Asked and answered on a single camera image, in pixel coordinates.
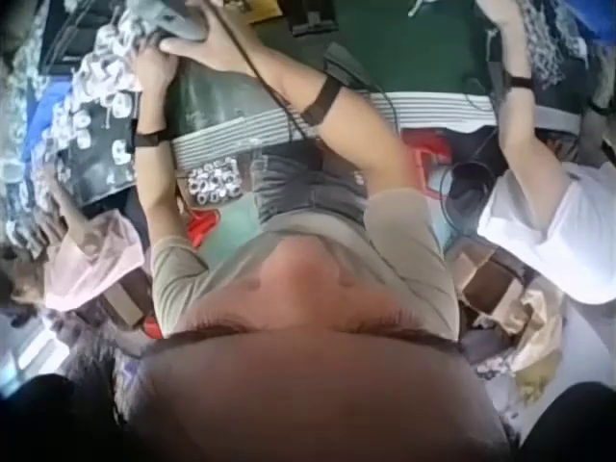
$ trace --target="handheld tool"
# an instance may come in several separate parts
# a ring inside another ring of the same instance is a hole
[[[205,41],[208,37],[207,23],[194,19],[184,0],[128,0],[127,6],[150,25],[180,39]]]

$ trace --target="white shirt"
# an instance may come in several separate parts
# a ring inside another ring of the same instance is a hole
[[[564,163],[574,182],[547,232],[530,224],[513,173],[499,179],[481,213],[477,233],[515,255],[582,303],[616,298],[616,167]]]

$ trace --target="man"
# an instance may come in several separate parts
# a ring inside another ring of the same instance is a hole
[[[477,2],[499,26],[505,70],[518,80],[499,121],[500,148],[510,170],[497,182],[477,232],[572,298],[606,303],[616,298],[616,168],[605,156],[597,160],[605,119],[589,113],[582,127],[580,154],[592,167],[560,164],[535,137],[535,98],[525,86],[531,77],[526,32],[516,1]],[[613,54],[611,60],[606,67],[611,77],[595,95],[595,106],[605,107],[612,94]]]
[[[490,399],[457,350],[458,308],[419,173],[362,97],[201,5],[204,43],[143,50],[136,152],[167,339],[140,369],[128,422],[169,460],[500,460]],[[303,143],[252,166],[263,232],[219,268],[192,249],[175,202],[164,101],[179,55],[254,76],[318,124],[368,198]]]

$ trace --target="forearm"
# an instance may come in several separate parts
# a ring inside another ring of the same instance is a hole
[[[66,221],[68,235],[75,243],[81,243],[94,231],[90,221],[57,178],[50,180],[49,191],[60,208],[60,215]]]
[[[167,128],[166,95],[144,92],[141,96],[137,132],[147,135]],[[138,147],[135,152],[137,192],[147,220],[152,244],[170,235],[183,235],[175,199],[175,162],[171,145],[164,141],[156,147]]]
[[[531,76],[526,31],[520,17],[501,28],[505,69],[513,76]],[[546,231],[571,183],[564,167],[535,136],[535,97],[527,89],[511,89],[500,109],[500,148],[524,193],[533,225]]]
[[[151,134],[167,128],[165,95],[143,94],[137,132]],[[148,209],[161,203],[175,203],[175,163],[171,146],[164,141],[156,147],[138,147],[135,152],[137,192],[141,206]]]
[[[255,64],[268,85],[301,113],[317,99],[326,79],[323,73],[269,49],[255,55]],[[367,177],[385,172],[390,188],[396,184],[420,184],[419,174],[408,161],[406,146],[398,134],[354,91],[341,90],[318,130],[334,152],[355,164]]]

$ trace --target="worker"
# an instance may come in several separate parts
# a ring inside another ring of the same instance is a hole
[[[198,8],[207,41],[167,38],[134,60],[137,188],[166,338],[141,363],[130,427],[168,460],[506,458],[499,415],[459,351],[456,293],[398,134],[237,16]],[[175,200],[164,106],[178,57],[260,78],[328,152],[263,149],[251,168],[262,233],[213,269]],[[352,172],[329,169],[336,156],[361,171],[367,197]]]
[[[616,298],[616,167],[605,156],[596,162],[603,133],[589,136],[593,127],[585,127],[582,146],[597,151],[580,153],[587,160],[585,166],[556,159],[535,137],[535,96],[518,3],[477,3],[500,29],[504,68],[512,87],[499,116],[500,148],[510,169],[494,187],[477,232],[570,297],[587,304],[606,303]],[[611,69],[611,83],[603,86],[603,101],[595,106],[605,106],[613,92],[614,63],[605,69]],[[595,126],[595,132],[598,124],[605,126],[599,115],[589,114],[585,121]]]
[[[33,216],[46,252],[34,261],[11,261],[11,299],[24,306],[76,310],[143,265],[140,235],[118,210],[87,219],[56,176],[55,166],[47,166],[42,176],[51,211],[36,208]]]

